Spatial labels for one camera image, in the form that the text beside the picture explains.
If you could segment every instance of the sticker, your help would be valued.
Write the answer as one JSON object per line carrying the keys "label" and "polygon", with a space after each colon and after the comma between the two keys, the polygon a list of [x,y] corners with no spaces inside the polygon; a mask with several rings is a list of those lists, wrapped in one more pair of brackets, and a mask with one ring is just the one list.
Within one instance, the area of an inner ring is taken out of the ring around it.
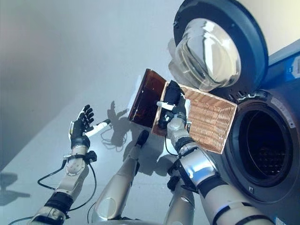
{"label": "sticker", "polygon": [[272,98],[271,103],[273,105],[275,105],[281,111],[281,113],[285,117],[286,121],[288,122],[289,127],[291,129],[295,128],[296,127],[295,123],[294,123],[294,121],[293,121],[293,119],[291,117],[291,114],[287,110],[287,108],[277,98],[275,98],[275,97]]}
{"label": "sticker", "polygon": [[286,225],[286,223],[282,222],[278,217],[276,217],[275,225]]}
{"label": "sticker", "polygon": [[285,63],[286,80],[293,80],[300,77],[300,55],[288,59]]}

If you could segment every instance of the robotic hand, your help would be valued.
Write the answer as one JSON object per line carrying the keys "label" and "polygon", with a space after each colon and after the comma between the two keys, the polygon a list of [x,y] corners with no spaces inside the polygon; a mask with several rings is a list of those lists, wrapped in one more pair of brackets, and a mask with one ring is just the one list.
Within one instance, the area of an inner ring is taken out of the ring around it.
{"label": "robotic hand", "polygon": [[69,139],[72,153],[64,157],[64,163],[67,161],[66,174],[46,204],[32,218],[30,224],[63,224],[68,218],[67,213],[69,211],[82,207],[91,199],[79,207],[70,209],[81,191],[84,179],[89,173],[87,165],[97,160],[95,152],[88,152],[90,147],[89,137],[110,123],[110,120],[106,119],[97,125],[91,126],[90,124],[94,121],[92,118],[94,113],[92,111],[90,105],[86,105],[80,111],[77,120],[71,122]]}
{"label": "robotic hand", "polygon": [[[172,86],[173,90],[180,90],[175,82]],[[167,135],[178,153],[178,160],[169,169],[169,174],[179,172],[184,181],[182,187],[200,195],[206,216],[213,225],[273,224],[240,191],[222,180],[205,150],[186,130],[185,99],[181,90],[177,92],[177,96],[179,97],[173,107],[170,107],[173,103],[157,103],[158,106],[166,106],[160,119],[167,121]]]}
{"label": "robotic hand", "polygon": [[106,119],[101,123],[94,126],[90,124],[94,121],[94,113],[90,105],[86,105],[80,112],[76,121],[72,121],[69,131],[69,139],[71,141],[71,148],[76,145],[85,145],[87,148],[90,147],[89,137],[95,135],[108,124],[110,120]]}

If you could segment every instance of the amber tinted panel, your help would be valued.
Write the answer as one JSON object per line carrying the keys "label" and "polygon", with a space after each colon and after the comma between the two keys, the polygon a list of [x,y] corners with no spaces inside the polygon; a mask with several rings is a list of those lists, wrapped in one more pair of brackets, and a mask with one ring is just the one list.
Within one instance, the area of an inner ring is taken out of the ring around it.
{"label": "amber tinted panel", "polygon": [[134,123],[151,128],[166,80],[155,71],[146,69],[140,88],[135,97],[128,119]]}

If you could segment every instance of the dark circular opening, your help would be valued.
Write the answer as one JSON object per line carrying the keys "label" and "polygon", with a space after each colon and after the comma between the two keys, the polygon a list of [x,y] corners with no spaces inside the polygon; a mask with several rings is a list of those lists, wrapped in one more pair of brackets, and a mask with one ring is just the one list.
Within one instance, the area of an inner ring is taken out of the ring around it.
{"label": "dark circular opening", "polygon": [[288,170],[289,147],[283,124],[271,113],[248,111],[240,123],[239,155],[251,182],[271,187],[280,182]]}

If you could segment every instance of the wire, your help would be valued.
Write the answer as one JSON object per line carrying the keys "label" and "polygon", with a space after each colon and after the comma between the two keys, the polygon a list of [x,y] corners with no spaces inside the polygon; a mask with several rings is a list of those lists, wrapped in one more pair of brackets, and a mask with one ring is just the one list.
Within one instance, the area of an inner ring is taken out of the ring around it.
{"label": "wire", "polygon": [[88,211],[88,215],[87,215],[87,219],[88,219],[88,223],[89,223],[89,214],[90,214],[90,210],[93,208],[93,206],[96,204],[97,202],[95,202],[94,204],[91,205],[89,211]]}
{"label": "wire", "polygon": [[50,176],[52,176],[52,175],[58,173],[59,171],[61,171],[61,170],[65,167],[66,163],[67,163],[67,160],[64,159],[64,160],[62,161],[61,167],[60,167],[57,171],[54,171],[54,172],[52,172],[52,173],[50,173],[50,174],[48,174],[48,175],[42,177],[41,179],[39,179],[39,180],[37,181],[37,183],[38,183],[40,186],[43,186],[43,187],[45,187],[45,188],[48,188],[48,189],[51,189],[51,190],[54,191],[55,188],[50,187],[50,186],[45,185],[45,184],[42,184],[41,181],[42,181],[43,179],[46,179],[47,177],[50,177]]}
{"label": "wire", "polygon": [[13,222],[10,222],[8,225],[12,225],[12,224],[15,224],[17,222],[20,222],[20,221],[23,221],[23,220],[27,220],[27,219],[32,219],[32,218],[33,217],[24,217],[24,218],[21,218],[21,219],[16,219]]}
{"label": "wire", "polygon": [[94,181],[95,181],[95,187],[94,187],[94,191],[93,191],[93,193],[92,193],[92,195],[91,195],[91,197],[84,203],[84,204],[82,204],[82,205],[80,205],[80,206],[78,206],[78,207],[76,207],[76,208],[73,208],[73,209],[70,209],[69,210],[69,212],[70,211],[74,211],[74,210],[77,210],[77,209],[79,209],[79,208],[81,208],[82,206],[84,206],[84,205],[86,205],[93,197],[94,197],[94,195],[95,195],[95,192],[96,192],[96,188],[97,188],[97,180],[96,180],[96,175],[95,175],[95,171],[94,171],[94,168],[92,167],[92,165],[89,163],[89,166],[90,166],[90,168],[91,168],[91,170],[92,170],[92,172],[93,172],[93,176],[94,176]]}
{"label": "wire", "polygon": [[172,156],[178,156],[178,154],[175,155],[175,154],[172,154],[172,153],[169,152],[169,150],[168,150],[168,148],[167,148],[167,135],[165,135],[165,149],[167,150],[167,152],[168,152],[170,155],[172,155]]}

